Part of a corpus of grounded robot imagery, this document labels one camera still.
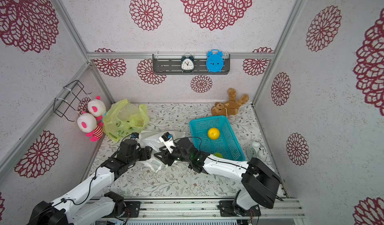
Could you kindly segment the white plastic bag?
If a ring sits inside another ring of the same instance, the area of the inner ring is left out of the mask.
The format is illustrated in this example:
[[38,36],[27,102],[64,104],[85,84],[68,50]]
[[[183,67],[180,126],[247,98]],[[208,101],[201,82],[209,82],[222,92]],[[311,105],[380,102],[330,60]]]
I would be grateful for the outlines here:
[[159,159],[154,157],[154,154],[160,152],[160,148],[165,146],[164,143],[160,141],[160,137],[164,133],[165,131],[143,131],[139,134],[138,143],[140,144],[141,148],[150,146],[153,149],[151,158],[146,161],[140,161],[139,164],[149,168],[152,172],[155,173],[159,172],[162,168],[165,167],[165,165]]

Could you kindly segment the yellow fruit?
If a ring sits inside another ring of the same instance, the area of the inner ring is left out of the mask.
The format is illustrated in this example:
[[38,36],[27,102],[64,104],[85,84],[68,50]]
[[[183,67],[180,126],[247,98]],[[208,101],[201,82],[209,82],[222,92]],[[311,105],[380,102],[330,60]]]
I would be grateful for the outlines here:
[[217,140],[220,137],[220,131],[215,127],[210,128],[207,132],[207,136],[211,140]]

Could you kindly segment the yellow-green plastic bag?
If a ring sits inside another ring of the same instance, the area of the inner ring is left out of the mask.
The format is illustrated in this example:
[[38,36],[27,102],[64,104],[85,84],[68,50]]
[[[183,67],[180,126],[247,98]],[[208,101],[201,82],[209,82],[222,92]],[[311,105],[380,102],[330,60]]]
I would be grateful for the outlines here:
[[135,105],[124,99],[113,104],[103,116],[103,132],[112,141],[119,142],[131,133],[140,133],[149,121],[145,104]]

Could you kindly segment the green apple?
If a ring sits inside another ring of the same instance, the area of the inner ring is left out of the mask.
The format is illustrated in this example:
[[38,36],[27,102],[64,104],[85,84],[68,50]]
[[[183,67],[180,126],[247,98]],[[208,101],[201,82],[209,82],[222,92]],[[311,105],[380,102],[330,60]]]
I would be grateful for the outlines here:
[[219,157],[219,158],[223,158],[223,155],[221,153],[218,153],[218,152],[214,153],[214,156]]

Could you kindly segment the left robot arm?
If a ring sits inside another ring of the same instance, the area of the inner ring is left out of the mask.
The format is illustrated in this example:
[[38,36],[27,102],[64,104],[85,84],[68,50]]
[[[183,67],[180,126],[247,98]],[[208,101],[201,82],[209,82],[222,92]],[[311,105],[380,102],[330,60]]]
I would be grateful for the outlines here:
[[53,200],[37,204],[31,214],[30,225],[90,225],[105,217],[119,217],[127,209],[124,197],[108,192],[98,201],[87,202],[112,184],[139,161],[152,156],[152,147],[142,148],[134,139],[121,142],[118,150],[97,167],[95,172],[75,188]]

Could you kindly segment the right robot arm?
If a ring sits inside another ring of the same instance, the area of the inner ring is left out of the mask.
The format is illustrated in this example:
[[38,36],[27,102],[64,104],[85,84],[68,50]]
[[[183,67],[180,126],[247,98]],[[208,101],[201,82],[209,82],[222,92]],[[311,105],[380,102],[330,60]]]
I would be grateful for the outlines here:
[[244,186],[239,190],[230,205],[220,205],[223,211],[235,216],[245,216],[251,208],[262,206],[272,209],[278,195],[280,177],[258,158],[250,161],[235,161],[220,158],[198,150],[188,137],[173,139],[164,133],[159,141],[164,144],[154,156],[163,164],[171,166],[175,161],[186,162],[196,173],[223,176]]

